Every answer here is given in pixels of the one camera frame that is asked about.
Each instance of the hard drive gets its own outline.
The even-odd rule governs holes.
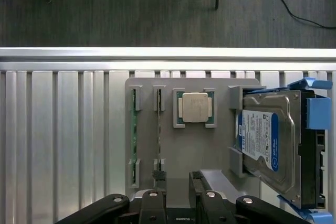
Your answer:
[[[244,169],[298,208],[324,208],[324,130],[307,129],[312,90],[253,93],[243,97],[237,148]]]

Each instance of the blue hard drive label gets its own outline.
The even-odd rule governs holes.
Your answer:
[[[275,113],[243,110],[238,117],[238,139],[241,151],[268,168],[279,168],[279,119]]]

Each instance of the gray carpet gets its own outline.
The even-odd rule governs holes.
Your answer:
[[[286,0],[336,26],[336,0]],[[303,25],[279,0],[0,0],[0,46],[334,48],[336,30]]]

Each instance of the blue plastic bracket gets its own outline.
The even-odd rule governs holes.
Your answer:
[[[331,126],[331,99],[317,95],[307,99],[307,129],[329,130]]]
[[[311,77],[304,77],[303,79],[293,82],[291,84],[288,84],[288,89],[290,90],[298,90],[298,89],[331,89],[332,88],[332,82],[331,81],[321,81],[316,80],[315,78]]]
[[[329,212],[318,212],[316,210],[310,209],[299,209],[292,205],[288,200],[283,198],[283,196],[278,195],[278,198],[287,203],[302,219],[313,222],[315,224],[333,224],[334,219]]]
[[[262,89],[262,90],[254,90],[248,92],[248,94],[255,93],[268,93],[268,92],[279,92],[286,90],[306,90],[306,89],[331,89],[332,82],[331,81],[320,81],[311,77],[304,77],[303,79],[288,84],[286,87],[279,87],[274,89]]]

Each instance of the black cable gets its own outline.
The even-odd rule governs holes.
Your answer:
[[[306,21],[308,23],[311,23],[311,24],[314,24],[314,25],[317,25],[318,27],[321,27],[321,28],[324,28],[324,29],[336,29],[336,26],[324,26],[324,25],[321,25],[317,22],[314,22],[314,21],[311,21],[311,20],[308,20],[308,19],[305,19],[305,18],[301,18],[301,17],[298,17],[296,16],[295,14],[293,14],[290,9],[288,8],[286,2],[284,0],[280,0],[283,5],[285,6],[287,12],[289,13],[289,15],[292,17],[292,18],[295,18],[295,19],[298,19],[298,20],[303,20],[303,21]]]

